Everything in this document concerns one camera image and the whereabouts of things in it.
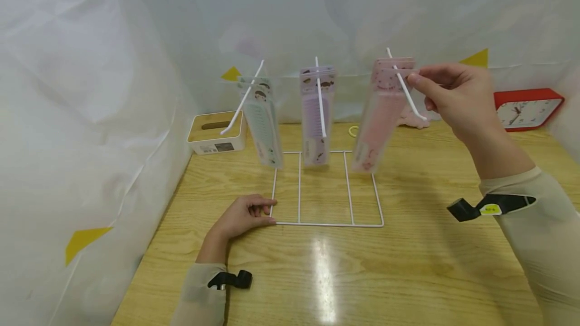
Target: pink comb package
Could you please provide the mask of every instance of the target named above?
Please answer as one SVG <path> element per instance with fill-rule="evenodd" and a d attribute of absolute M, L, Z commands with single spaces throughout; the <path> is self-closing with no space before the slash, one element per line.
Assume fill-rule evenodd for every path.
<path fill-rule="evenodd" d="M 305 166 L 325 165 L 329 161 L 335 77 L 336 71 L 332 66 L 303 68 L 300 71 L 302 156 Z M 320 78 L 326 138 L 323 137 L 320 119 L 317 78 Z"/>
<path fill-rule="evenodd" d="M 412 70 L 413 67 L 415 61 L 412 58 L 384 58 L 375 61 L 369 95 L 352 151 L 352 171 L 374 173 L 377 170 L 386 144 L 397 127 L 397 120 L 407 105 L 397 73 L 401 74 L 405 85 L 411 90 L 406 78 L 409 74 L 418 72 Z"/>

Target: black wrist strap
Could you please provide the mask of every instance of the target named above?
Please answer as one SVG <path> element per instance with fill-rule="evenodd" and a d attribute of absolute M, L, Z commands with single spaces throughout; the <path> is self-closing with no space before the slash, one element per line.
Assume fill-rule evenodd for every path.
<path fill-rule="evenodd" d="M 250 288 L 252 285 L 252 273 L 241 270 L 238 275 L 220 272 L 207 284 L 208 288 L 216 286 L 218 289 L 224 289 L 226 285 L 234 286 L 236 288 Z"/>
<path fill-rule="evenodd" d="M 467 200 L 461 198 L 447 207 L 447 210 L 459 222 L 478 218 L 480 215 L 502 215 L 509 212 L 522 209 L 528 205 L 534 204 L 536 199 L 531 196 L 515 194 L 487 194 L 472 207 Z"/>

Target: tissue box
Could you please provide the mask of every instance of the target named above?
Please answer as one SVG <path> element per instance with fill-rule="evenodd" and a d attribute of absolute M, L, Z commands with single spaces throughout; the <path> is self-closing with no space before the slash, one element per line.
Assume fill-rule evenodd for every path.
<path fill-rule="evenodd" d="M 191 124 L 187 142 L 198 155 L 240 151 L 246 146 L 246 121 L 240 111 L 233 127 L 224 135 L 220 132 L 230 124 L 236 111 L 197 115 Z"/>

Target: comb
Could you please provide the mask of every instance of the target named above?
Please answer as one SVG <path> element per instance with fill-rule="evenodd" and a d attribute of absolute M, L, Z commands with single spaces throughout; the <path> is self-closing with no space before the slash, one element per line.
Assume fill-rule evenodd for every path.
<path fill-rule="evenodd" d="M 332 66 L 303 68 L 299 78 L 302 94 L 304 165 L 325 165 L 329 161 L 330 153 L 329 134 L 332 126 L 336 71 Z"/>
<path fill-rule="evenodd" d="M 270 80 L 239 77 L 238 88 L 240 96 L 246 97 L 243 109 L 260 162 L 282 169 L 282 147 Z"/>
<path fill-rule="evenodd" d="M 400 78 L 411 73 L 415 61 L 409 58 L 377 59 L 371 74 L 369 95 L 362 113 L 361 125 L 351 169 L 360 173 L 374 173 L 386 145 L 397 127 L 397 120 L 407 104 L 407 96 Z"/>

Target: clock face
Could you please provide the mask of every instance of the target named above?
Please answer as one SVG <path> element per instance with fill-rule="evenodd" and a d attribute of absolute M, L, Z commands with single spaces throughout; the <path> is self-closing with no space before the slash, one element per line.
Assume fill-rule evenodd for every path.
<path fill-rule="evenodd" d="M 537 127 L 546 121 L 560 102 L 561 98 L 506 102 L 497 109 L 497 115 L 504 128 Z"/>

